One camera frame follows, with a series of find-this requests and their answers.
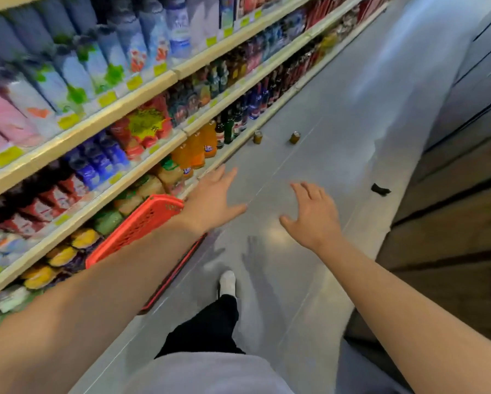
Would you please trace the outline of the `row of white blue bottles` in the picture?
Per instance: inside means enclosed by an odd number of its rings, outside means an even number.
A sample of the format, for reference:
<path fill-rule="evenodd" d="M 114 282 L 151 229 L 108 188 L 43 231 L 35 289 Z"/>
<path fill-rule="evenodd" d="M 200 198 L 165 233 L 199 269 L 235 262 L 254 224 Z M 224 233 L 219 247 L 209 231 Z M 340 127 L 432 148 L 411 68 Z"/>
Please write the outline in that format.
<path fill-rule="evenodd" d="M 31 0 L 0 11 L 0 72 L 21 72 L 57 112 L 127 76 L 167 68 L 234 26 L 236 0 Z M 0 141 L 39 143 L 0 105 Z"/>

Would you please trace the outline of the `row of red label bottles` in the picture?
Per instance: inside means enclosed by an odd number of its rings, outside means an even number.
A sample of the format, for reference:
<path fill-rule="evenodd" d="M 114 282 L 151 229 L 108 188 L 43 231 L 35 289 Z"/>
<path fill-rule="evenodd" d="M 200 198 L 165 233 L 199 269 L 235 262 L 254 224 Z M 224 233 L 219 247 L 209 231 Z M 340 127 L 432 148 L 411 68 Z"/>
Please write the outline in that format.
<path fill-rule="evenodd" d="M 48 165 L 0 195 L 0 230 L 32 237 L 89 192 L 70 167 Z"/>

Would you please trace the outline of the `person's right hand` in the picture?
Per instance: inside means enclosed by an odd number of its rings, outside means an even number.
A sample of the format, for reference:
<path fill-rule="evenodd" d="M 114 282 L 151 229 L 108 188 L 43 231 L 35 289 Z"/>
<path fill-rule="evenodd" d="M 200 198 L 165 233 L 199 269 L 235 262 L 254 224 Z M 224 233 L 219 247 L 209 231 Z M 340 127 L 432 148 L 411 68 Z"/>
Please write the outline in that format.
<path fill-rule="evenodd" d="M 338 211 L 324 188 L 308 182 L 290 184 L 297 200 L 297 217 L 306 226 L 307 238 L 298 244 L 322 257 L 342 240 Z"/>

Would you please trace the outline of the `row of yellow price tags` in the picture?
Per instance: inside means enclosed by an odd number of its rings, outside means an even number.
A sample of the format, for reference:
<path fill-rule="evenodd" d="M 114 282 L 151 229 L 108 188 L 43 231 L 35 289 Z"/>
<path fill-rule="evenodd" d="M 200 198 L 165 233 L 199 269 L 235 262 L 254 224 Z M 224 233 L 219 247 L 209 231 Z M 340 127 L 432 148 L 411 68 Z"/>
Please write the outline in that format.
<path fill-rule="evenodd" d="M 19 122 L 27 129 L 33 128 L 33 135 L 27 139 L 39 138 L 39 143 L 22 146 L 12 140 L 0 141 L 0 170 L 18 172 L 21 159 L 26 164 L 34 164 L 35 160 L 42 161 L 61 147 L 56 145 L 56 137 L 69 144 L 78 133 L 91 132 L 92 128 L 113 122 L 121 112 L 138 106 L 144 99 L 150 99 L 151 95 L 165 90 L 258 34 L 269 25 L 264 19 L 266 16 L 273 17 L 269 10 L 257 9 L 239 19 L 233 27 L 225 28 L 218 36 L 205 39 L 202 52 L 189 60 L 170 69 L 162 63 L 134 73 L 116 86 L 77 105 L 76 110 L 67 108 L 64 113 L 57 112 L 21 72 L 2 70 L 0 105 L 4 105 L 5 111 L 17 110 Z"/>

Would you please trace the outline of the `black trousers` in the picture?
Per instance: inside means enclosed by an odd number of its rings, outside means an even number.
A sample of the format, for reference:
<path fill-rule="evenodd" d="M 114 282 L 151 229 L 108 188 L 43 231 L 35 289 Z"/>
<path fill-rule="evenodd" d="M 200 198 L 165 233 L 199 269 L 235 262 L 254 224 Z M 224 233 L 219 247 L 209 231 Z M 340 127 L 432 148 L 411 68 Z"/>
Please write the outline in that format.
<path fill-rule="evenodd" d="M 244 355 L 233 339 L 239 319 L 236 297 L 224 294 L 170 332 L 156 355 L 177 352 L 222 352 Z"/>

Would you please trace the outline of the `white shoe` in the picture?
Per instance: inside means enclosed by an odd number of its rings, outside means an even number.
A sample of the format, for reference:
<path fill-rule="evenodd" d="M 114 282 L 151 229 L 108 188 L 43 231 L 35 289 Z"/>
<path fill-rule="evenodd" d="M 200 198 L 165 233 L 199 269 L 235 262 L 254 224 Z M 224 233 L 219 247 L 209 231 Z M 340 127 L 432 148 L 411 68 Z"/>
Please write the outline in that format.
<path fill-rule="evenodd" d="M 236 276 L 231 270 L 223 272 L 217 284 L 217 299 L 222 297 L 237 300 Z"/>

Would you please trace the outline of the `person's right forearm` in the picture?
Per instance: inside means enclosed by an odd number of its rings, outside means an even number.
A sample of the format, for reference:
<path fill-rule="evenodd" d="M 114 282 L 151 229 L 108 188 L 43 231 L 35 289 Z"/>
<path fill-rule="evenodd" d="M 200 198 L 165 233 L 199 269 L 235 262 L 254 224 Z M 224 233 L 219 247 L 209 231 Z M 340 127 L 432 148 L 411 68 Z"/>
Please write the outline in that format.
<path fill-rule="evenodd" d="M 328 267 L 415 394 L 491 394 L 491 341 L 344 238 L 314 253 Z"/>

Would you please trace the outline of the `person's left hand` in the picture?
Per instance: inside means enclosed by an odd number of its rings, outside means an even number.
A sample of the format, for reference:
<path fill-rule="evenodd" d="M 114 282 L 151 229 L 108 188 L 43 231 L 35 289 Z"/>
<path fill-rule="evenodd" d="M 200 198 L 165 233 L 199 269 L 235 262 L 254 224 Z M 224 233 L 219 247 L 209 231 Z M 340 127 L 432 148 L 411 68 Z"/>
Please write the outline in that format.
<path fill-rule="evenodd" d="M 177 216 L 182 225 L 192 233 L 201 235 L 232 221 L 223 219 L 223 211 L 226 205 L 231 206 L 228 191 L 237 172 L 236 167 L 226 171 L 225 165 L 221 165 L 199 180 Z"/>

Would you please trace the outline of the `orange soda bottle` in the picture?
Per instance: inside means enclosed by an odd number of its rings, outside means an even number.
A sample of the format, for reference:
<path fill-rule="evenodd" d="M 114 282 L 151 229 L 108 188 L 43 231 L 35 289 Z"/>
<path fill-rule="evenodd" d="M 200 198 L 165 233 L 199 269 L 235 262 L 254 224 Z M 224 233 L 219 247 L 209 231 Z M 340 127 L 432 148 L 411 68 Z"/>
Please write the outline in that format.
<path fill-rule="evenodd" d="M 211 119 L 201 128 L 205 159 L 213 158 L 217 152 L 216 120 Z"/>
<path fill-rule="evenodd" d="M 205 150 L 202 130 L 199 129 L 187 139 L 191 168 L 201 169 L 205 165 Z"/>
<path fill-rule="evenodd" d="M 188 180 L 193 175 L 191 153 L 187 141 L 183 142 L 171 152 L 171 158 L 183 172 L 184 180 Z"/>

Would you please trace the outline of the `group of beige packets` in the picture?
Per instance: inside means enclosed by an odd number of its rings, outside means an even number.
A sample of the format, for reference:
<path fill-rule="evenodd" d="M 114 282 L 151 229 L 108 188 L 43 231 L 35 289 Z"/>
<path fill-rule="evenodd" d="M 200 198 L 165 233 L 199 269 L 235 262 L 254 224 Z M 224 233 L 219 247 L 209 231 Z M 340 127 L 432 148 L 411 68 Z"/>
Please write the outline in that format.
<path fill-rule="evenodd" d="M 167 157 L 121 192 L 112 201 L 112 206 L 127 217 L 151 195 L 176 196 L 183 191 L 183 187 L 183 170 Z"/>

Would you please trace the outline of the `group of red yellow packets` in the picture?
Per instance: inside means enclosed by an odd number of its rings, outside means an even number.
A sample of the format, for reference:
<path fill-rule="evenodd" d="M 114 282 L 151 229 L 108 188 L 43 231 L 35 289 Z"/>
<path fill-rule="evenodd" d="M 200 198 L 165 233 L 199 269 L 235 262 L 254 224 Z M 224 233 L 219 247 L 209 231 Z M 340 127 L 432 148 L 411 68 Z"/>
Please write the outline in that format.
<path fill-rule="evenodd" d="M 130 161 L 140 160 L 145 150 L 172 136 L 167 99 L 160 93 L 110 125 L 109 133 Z"/>

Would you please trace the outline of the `grey shirt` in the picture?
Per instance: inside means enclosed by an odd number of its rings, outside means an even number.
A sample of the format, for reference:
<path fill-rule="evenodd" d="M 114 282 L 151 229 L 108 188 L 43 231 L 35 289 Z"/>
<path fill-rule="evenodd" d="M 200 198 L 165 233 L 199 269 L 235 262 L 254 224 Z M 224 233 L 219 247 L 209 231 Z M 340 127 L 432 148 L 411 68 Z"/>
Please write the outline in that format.
<path fill-rule="evenodd" d="M 178 352 L 151 361 L 123 394 L 413 394 L 340 340 L 290 346 L 277 367 L 257 355 Z"/>

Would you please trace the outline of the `dark cabinet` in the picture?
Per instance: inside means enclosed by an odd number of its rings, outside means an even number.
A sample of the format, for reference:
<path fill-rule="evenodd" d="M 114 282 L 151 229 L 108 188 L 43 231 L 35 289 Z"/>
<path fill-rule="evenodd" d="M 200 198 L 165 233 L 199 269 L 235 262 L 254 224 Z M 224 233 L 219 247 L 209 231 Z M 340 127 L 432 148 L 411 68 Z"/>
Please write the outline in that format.
<path fill-rule="evenodd" d="M 401 194 L 377 262 L 491 340 L 491 0 L 405 0 L 348 96 Z"/>

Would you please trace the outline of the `row of red boxes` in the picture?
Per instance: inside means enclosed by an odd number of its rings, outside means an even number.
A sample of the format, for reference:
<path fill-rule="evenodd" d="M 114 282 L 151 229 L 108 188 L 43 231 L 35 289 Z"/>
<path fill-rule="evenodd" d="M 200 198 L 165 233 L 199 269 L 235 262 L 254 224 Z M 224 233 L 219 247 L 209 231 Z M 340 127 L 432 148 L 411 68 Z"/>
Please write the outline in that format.
<path fill-rule="evenodd" d="M 306 5 L 304 31 L 310 30 L 321 21 L 339 17 L 358 25 L 391 0 L 311 0 Z"/>

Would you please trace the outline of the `cream store shelving unit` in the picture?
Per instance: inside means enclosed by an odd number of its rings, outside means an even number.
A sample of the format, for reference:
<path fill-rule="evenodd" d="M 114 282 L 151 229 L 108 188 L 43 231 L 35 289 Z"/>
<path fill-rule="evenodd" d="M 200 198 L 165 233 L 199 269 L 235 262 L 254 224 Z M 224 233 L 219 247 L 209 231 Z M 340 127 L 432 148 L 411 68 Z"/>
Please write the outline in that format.
<path fill-rule="evenodd" d="M 0 82 L 0 322 L 96 260 L 88 254 L 151 195 L 182 196 L 324 54 L 388 0 L 291 0 L 172 70 L 155 66 L 89 105 L 53 114 L 19 71 Z"/>

